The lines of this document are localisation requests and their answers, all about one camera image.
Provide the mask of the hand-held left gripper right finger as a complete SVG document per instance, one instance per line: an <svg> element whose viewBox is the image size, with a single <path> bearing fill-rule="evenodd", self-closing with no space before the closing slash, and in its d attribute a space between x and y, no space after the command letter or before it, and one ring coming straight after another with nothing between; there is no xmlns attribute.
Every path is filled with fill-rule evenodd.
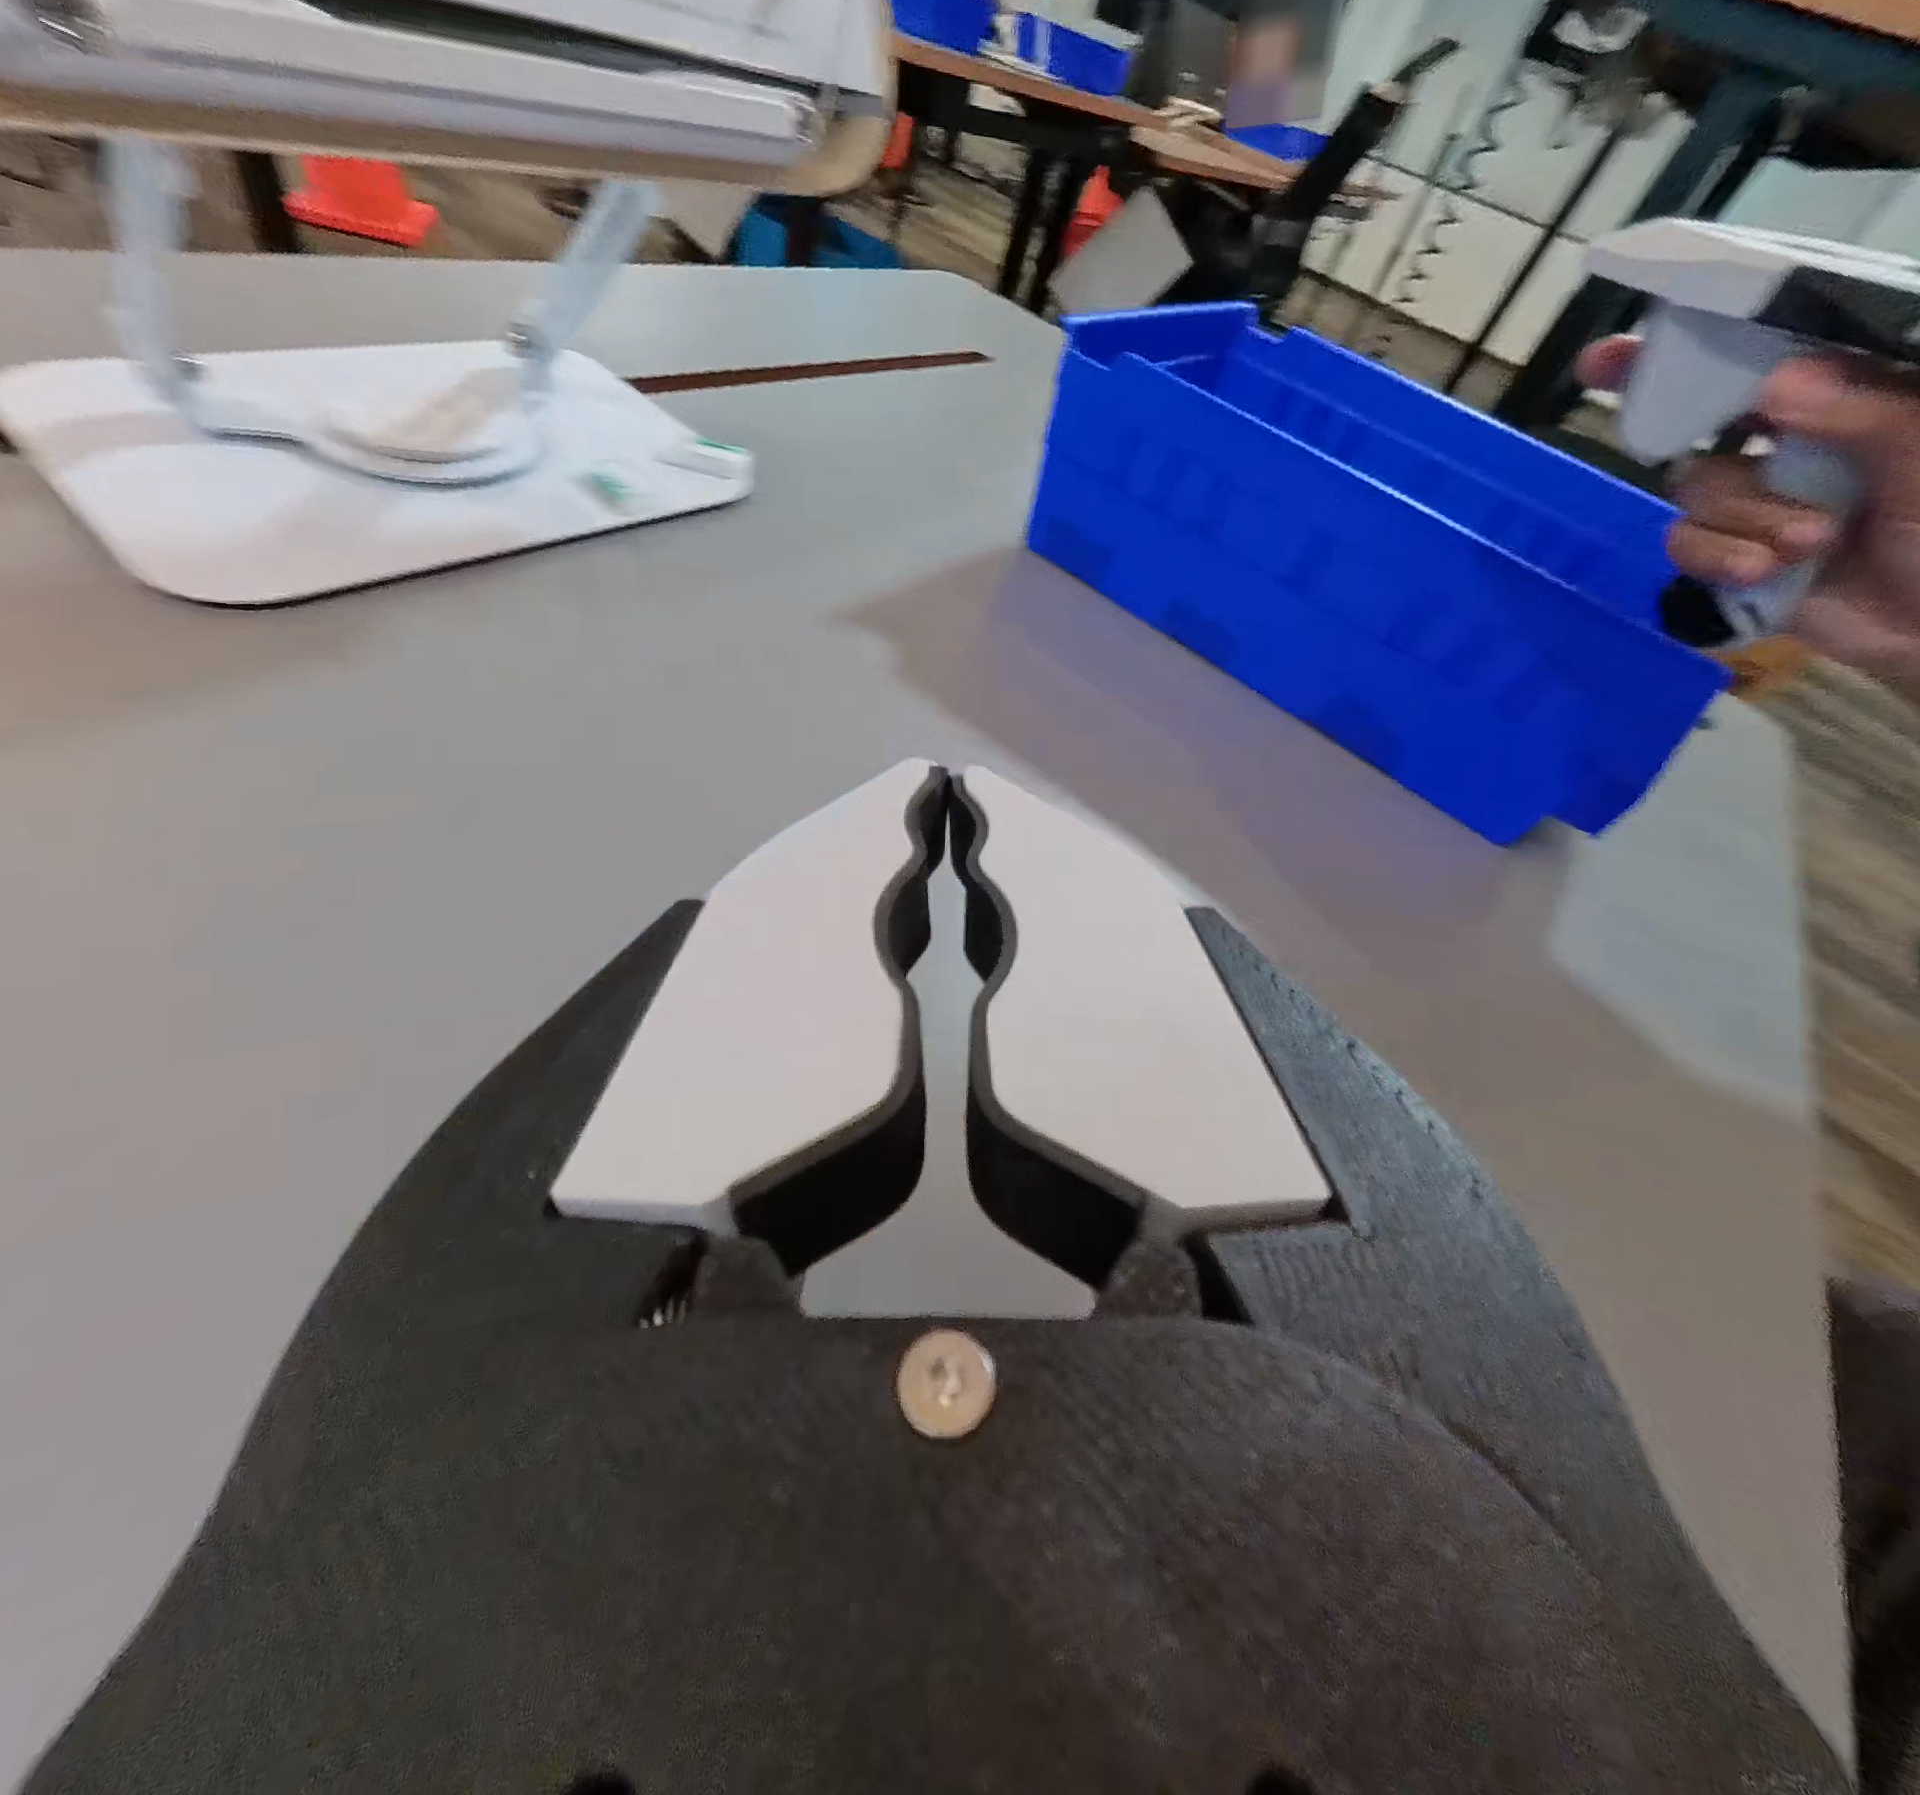
<svg viewBox="0 0 1920 1795"><path fill-rule="evenodd" d="M1196 910L1141 847L983 766L947 787L972 1197L1103 1286L1140 1241L1321 1220L1334 1187Z"/></svg>

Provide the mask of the black office chair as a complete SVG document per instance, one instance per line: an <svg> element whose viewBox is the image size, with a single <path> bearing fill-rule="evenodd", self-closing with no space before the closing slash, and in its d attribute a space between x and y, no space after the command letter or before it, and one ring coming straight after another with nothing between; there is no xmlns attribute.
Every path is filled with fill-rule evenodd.
<svg viewBox="0 0 1920 1795"><path fill-rule="evenodd" d="M1460 38L1440 36L1394 74L1361 88L1317 153L1262 203L1252 227L1249 292L1265 314L1285 303L1304 275L1313 229L1343 195L1348 177L1399 124L1420 83L1460 50Z"/></svg>

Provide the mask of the grey desk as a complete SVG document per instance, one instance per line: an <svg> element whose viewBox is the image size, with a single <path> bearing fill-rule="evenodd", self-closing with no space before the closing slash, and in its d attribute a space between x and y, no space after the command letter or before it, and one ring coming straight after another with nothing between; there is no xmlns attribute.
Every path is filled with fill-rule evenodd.
<svg viewBox="0 0 1920 1795"><path fill-rule="evenodd" d="M755 497L217 611L4 457L4 1791L413 1150L668 904L907 757L1155 855L1452 1126L1852 1760L1786 729L1721 696L1604 837L1493 847L1025 553L1063 337L1019 305L632 268L586 349Z"/></svg>

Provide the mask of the white metal document stand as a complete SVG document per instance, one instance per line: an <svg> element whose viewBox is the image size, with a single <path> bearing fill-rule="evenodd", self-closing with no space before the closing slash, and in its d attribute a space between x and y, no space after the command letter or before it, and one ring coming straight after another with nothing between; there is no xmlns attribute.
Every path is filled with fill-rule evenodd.
<svg viewBox="0 0 1920 1795"><path fill-rule="evenodd" d="M4 368L4 432L136 582L266 608L750 494L575 350L664 183L838 193L897 102L411 0L4 0L4 126L101 144L117 352ZM195 350L177 337L188 148L597 177L493 339Z"/></svg>

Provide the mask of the person's right hand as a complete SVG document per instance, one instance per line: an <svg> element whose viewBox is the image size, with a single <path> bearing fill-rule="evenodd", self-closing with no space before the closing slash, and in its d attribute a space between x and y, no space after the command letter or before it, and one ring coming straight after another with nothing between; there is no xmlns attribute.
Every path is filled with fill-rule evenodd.
<svg viewBox="0 0 1920 1795"><path fill-rule="evenodd" d="M1757 421L1773 441L1801 439L1842 455L1861 482L1853 520L1768 488L1757 457L1697 457L1672 488L1674 569L1719 590L1747 590L1814 562L1786 633L1916 698L1916 374L1844 352L1793 357L1761 389Z"/></svg>

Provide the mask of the blue bag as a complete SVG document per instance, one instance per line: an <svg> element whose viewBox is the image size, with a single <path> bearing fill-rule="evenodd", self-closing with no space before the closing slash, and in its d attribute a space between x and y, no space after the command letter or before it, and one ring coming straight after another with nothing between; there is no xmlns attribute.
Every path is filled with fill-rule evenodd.
<svg viewBox="0 0 1920 1795"><path fill-rule="evenodd" d="M732 268L903 269L900 247L813 198L761 193L745 209L724 260Z"/></svg>

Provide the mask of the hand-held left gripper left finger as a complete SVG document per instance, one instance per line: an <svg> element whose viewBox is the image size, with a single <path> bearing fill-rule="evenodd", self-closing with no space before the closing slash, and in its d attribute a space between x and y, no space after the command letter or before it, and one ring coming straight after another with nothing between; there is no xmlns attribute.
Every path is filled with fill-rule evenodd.
<svg viewBox="0 0 1920 1795"><path fill-rule="evenodd" d="M769 837L706 895L551 1189L556 1213L768 1244L801 1277L925 1165L911 970L947 770L908 759Z"/></svg>

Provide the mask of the blue plastic bin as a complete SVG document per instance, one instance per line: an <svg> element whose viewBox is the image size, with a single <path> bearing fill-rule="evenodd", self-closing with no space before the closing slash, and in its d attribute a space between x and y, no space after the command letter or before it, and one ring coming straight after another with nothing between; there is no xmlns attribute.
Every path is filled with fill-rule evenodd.
<svg viewBox="0 0 1920 1795"><path fill-rule="evenodd" d="M1478 837L1597 837L1734 671L1662 500L1249 303L1073 317L1027 546Z"/></svg>

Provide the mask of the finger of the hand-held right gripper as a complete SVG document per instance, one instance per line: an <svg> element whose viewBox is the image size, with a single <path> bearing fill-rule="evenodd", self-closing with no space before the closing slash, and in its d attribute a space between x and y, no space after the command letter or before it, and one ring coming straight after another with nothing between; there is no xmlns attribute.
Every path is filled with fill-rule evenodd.
<svg viewBox="0 0 1920 1795"><path fill-rule="evenodd" d="M1586 252L1592 278L1755 321L1916 321L1916 260L1852 243L1654 217Z"/></svg>

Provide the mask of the white sign board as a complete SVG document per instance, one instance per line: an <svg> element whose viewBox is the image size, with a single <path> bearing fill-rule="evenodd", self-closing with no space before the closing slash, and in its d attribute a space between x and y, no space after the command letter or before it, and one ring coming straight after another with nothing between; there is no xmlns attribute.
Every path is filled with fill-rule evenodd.
<svg viewBox="0 0 1920 1795"><path fill-rule="evenodd" d="M1152 309L1194 268L1159 186L1146 184L1060 262L1049 281L1051 309L1059 320Z"/></svg>

